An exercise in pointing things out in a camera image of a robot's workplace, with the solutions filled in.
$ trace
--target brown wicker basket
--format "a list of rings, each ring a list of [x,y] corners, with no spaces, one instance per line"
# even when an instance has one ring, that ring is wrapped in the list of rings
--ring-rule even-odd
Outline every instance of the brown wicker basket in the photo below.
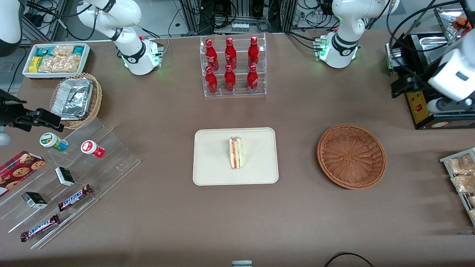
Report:
[[[66,79],[79,79],[79,78],[88,78],[94,82],[93,92],[91,96],[91,102],[89,104],[89,110],[87,118],[82,121],[61,121],[61,124],[64,125],[67,129],[75,130],[79,128],[81,125],[86,124],[86,122],[91,122],[97,117],[97,113],[99,113],[99,109],[101,108],[101,100],[102,100],[102,88],[101,85],[98,83],[94,76],[90,75],[89,73],[81,73],[79,75],[74,75],[68,77]],[[56,86],[56,90],[49,101],[49,108],[53,107],[53,103],[56,99],[56,93],[58,92],[59,84]]]
[[[320,138],[317,158],[323,172],[348,189],[375,185],[386,171],[386,154],[378,139],[367,130],[341,124]]]

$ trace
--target coca-cola bottle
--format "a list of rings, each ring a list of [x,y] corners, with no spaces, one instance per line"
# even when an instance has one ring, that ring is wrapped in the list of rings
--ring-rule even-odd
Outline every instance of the coca-cola bottle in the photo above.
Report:
[[[251,37],[251,45],[249,46],[247,55],[249,57],[249,67],[251,67],[252,64],[255,64],[257,66],[257,64],[259,63],[259,47],[257,46],[256,36]]]
[[[233,45],[233,38],[226,38],[226,50],[224,51],[226,64],[231,64],[233,69],[238,67],[238,58],[236,56],[236,48]]]
[[[236,89],[236,74],[234,74],[233,67],[231,64],[226,65],[226,73],[224,74],[224,79],[226,81],[226,90],[228,92],[234,92]]]
[[[218,63],[218,54],[216,53],[216,49],[213,47],[213,41],[211,39],[206,39],[206,61],[208,62],[208,66],[212,68],[213,71],[219,70],[219,63]]]
[[[206,86],[208,87],[209,93],[215,95],[218,93],[218,80],[216,79],[216,76],[214,75],[213,70],[210,66],[206,66],[205,70]]]
[[[252,64],[249,68],[249,73],[247,74],[247,91],[250,93],[255,93],[257,91],[257,80],[259,76],[256,72],[256,65]]]

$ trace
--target snickers bar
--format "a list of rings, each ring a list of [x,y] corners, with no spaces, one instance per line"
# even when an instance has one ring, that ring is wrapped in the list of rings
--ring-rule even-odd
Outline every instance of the snickers bar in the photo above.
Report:
[[[86,185],[83,187],[81,190],[79,190],[76,194],[70,196],[67,200],[65,200],[63,203],[58,204],[59,211],[62,212],[65,209],[69,208],[72,206],[74,203],[78,202],[81,198],[83,198],[85,195],[89,194],[92,192],[91,187]]]
[[[39,232],[42,232],[46,230],[46,228],[49,228],[52,225],[55,224],[60,224],[61,222],[59,221],[59,217],[57,214],[53,215],[49,220],[43,222],[42,224],[36,226],[35,228],[31,229],[28,232],[23,232],[20,236],[21,242],[26,242],[29,239],[31,239],[34,235],[38,234]]]

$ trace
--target brown table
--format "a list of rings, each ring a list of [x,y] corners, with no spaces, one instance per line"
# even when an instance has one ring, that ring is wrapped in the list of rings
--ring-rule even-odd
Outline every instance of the brown table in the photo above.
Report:
[[[267,37],[267,95],[243,99],[204,98],[199,38],[172,39],[163,67],[146,76],[125,69],[112,42],[90,43],[88,72],[104,91],[99,117],[143,162],[40,250],[0,224],[0,266],[225,267],[251,259],[256,267],[318,267],[340,251],[375,266],[473,265],[475,237],[455,235],[473,228],[438,159],[473,147],[475,131],[413,130],[404,98],[390,96],[384,31],[366,32],[345,69],[315,62],[284,34]],[[19,96],[47,108],[57,83],[25,79]],[[386,150],[386,174],[371,189],[343,189],[318,166],[320,135],[342,123],[368,129]],[[277,183],[193,183],[196,131],[263,126],[276,132]],[[0,148],[0,162],[21,150],[45,154],[45,131],[8,129],[14,140]],[[365,266],[351,256],[338,261]]]

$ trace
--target red cookie box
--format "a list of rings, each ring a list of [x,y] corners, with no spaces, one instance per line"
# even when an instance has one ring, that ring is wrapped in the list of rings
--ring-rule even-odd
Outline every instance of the red cookie box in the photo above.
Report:
[[[42,157],[22,151],[0,166],[0,197],[45,164]]]

